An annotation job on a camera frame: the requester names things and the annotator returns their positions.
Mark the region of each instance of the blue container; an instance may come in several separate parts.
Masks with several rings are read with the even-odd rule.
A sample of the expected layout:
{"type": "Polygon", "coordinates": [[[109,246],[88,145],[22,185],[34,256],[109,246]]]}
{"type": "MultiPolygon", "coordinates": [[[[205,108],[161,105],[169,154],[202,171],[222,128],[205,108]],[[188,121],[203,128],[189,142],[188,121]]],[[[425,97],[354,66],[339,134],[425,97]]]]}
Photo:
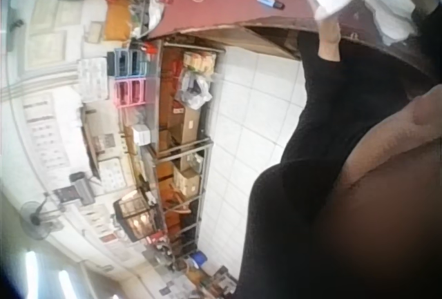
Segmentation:
{"type": "Polygon", "coordinates": [[[201,251],[196,251],[191,254],[192,260],[201,268],[201,266],[207,261],[207,257],[201,251]]]}

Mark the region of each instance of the metal shelf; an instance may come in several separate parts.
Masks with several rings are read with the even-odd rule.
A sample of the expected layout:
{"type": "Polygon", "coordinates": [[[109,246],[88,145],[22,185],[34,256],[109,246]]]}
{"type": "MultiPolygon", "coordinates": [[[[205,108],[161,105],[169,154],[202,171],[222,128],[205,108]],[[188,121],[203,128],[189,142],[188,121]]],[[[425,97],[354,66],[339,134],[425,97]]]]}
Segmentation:
{"type": "Polygon", "coordinates": [[[194,50],[203,50],[207,52],[220,52],[224,53],[226,52],[224,49],[218,49],[218,48],[212,48],[212,47],[202,47],[197,45],[191,45],[191,44],[175,44],[172,42],[164,42],[164,47],[178,47],[178,48],[187,48],[187,49],[194,49],[194,50]]]}
{"type": "Polygon", "coordinates": [[[166,210],[164,210],[164,213],[166,214],[166,213],[168,213],[169,211],[176,211],[177,209],[179,209],[180,207],[183,207],[184,205],[186,205],[186,204],[190,204],[191,202],[194,202],[195,200],[199,200],[201,197],[203,197],[204,196],[204,194],[203,193],[201,193],[200,195],[197,195],[196,197],[192,197],[191,199],[189,199],[189,200],[187,200],[187,201],[184,201],[183,203],[181,203],[181,204],[177,204],[176,206],[173,206],[173,207],[171,207],[171,208],[169,208],[169,209],[166,209],[166,210]]]}
{"type": "MultiPolygon", "coordinates": [[[[145,165],[145,172],[148,175],[148,181],[151,185],[152,192],[155,192],[155,195],[158,198],[158,212],[160,213],[159,217],[162,221],[163,225],[163,232],[165,235],[168,236],[168,246],[169,249],[174,252],[177,249],[180,250],[184,247],[187,247],[188,245],[194,244],[197,245],[197,239],[200,231],[200,224],[201,224],[201,212],[202,212],[202,206],[204,204],[204,196],[206,191],[206,183],[207,183],[207,175],[209,173],[209,164],[210,164],[210,158],[211,158],[211,149],[213,146],[213,142],[210,139],[210,137],[207,136],[200,136],[199,140],[195,142],[191,142],[188,144],[183,144],[181,146],[174,146],[171,147],[165,151],[159,151],[159,135],[160,135],[160,69],[161,69],[161,63],[162,63],[162,56],[164,53],[164,47],[182,47],[182,48],[188,48],[188,49],[198,49],[198,50],[207,50],[207,51],[213,51],[213,52],[223,52],[223,50],[217,50],[215,48],[205,48],[200,46],[194,46],[194,45],[183,45],[183,44],[170,44],[167,42],[163,42],[162,40],[154,41],[158,49],[158,54],[156,58],[156,71],[154,77],[152,75],[146,80],[146,100],[147,103],[145,105],[145,112],[146,112],[146,124],[151,130],[151,139],[152,143],[148,146],[143,146],[141,148],[142,154],[144,155],[142,157],[145,165]],[[200,153],[203,156],[203,162],[202,162],[202,168],[200,169],[200,185],[198,187],[198,193],[196,196],[188,199],[187,201],[178,204],[176,206],[173,206],[171,208],[165,209],[162,206],[161,202],[161,195],[160,195],[160,183],[159,178],[157,176],[157,167],[159,164],[162,164],[164,162],[173,161],[176,159],[180,159],[181,157],[184,157],[186,155],[194,154],[194,153],[200,153]],[[192,218],[194,217],[195,223],[193,223],[191,226],[187,226],[177,233],[170,235],[167,229],[166,225],[166,214],[173,212],[174,210],[179,209],[181,206],[184,206],[186,204],[190,204],[194,201],[198,201],[198,208],[193,210],[192,218]],[[186,237],[189,241],[184,243],[180,246],[173,246],[172,241],[176,238],[178,238],[183,233],[186,233],[187,231],[190,231],[191,229],[195,229],[195,235],[189,238],[186,237]]],[[[200,125],[202,128],[204,128],[204,123],[207,121],[208,113],[202,112],[201,113],[201,120],[200,125]]],[[[177,259],[181,258],[180,254],[173,255],[173,264],[176,263],[177,259]]]]}

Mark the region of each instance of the blue marker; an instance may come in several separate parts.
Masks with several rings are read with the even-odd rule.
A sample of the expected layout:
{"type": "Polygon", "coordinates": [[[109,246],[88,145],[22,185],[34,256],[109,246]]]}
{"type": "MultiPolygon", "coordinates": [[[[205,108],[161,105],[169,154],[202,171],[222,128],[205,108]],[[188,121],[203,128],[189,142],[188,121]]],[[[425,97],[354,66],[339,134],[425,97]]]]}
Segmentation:
{"type": "Polygon", "coordinates": [[[278,0],[256,0],[256,1],[275,9],[280,9],[280,10],[284,9],[284,3],[279,2],[278,0]]]}

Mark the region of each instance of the white box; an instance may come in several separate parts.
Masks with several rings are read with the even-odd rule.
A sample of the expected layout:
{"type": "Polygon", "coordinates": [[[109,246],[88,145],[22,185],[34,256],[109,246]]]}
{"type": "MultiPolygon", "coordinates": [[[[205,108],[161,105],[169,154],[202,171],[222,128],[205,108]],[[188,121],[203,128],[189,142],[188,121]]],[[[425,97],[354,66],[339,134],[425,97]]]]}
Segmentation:
{"type": "Polygon", "coordinates": [[[151,131],[144,124],[132,125],[133,141],[138,146],[144,146],[151,143],[151,131]]]}

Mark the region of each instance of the hand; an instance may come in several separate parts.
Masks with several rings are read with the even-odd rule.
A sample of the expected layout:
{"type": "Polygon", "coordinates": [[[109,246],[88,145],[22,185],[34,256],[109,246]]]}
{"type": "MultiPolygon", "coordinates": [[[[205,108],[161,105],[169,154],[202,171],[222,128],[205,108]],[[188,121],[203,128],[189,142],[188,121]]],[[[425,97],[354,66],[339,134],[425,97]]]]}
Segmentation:
{"type": "MultiPolygon", "coordinates": [[[[313,10],[314,16],[322,9],[316,0],[307,0],[313,10]]],[[[318,56],[327,61],[340,62],[339,41],[340,27],[338,17],[332,15],[326,19],[317,20],[319,34],[318,56]]]]}

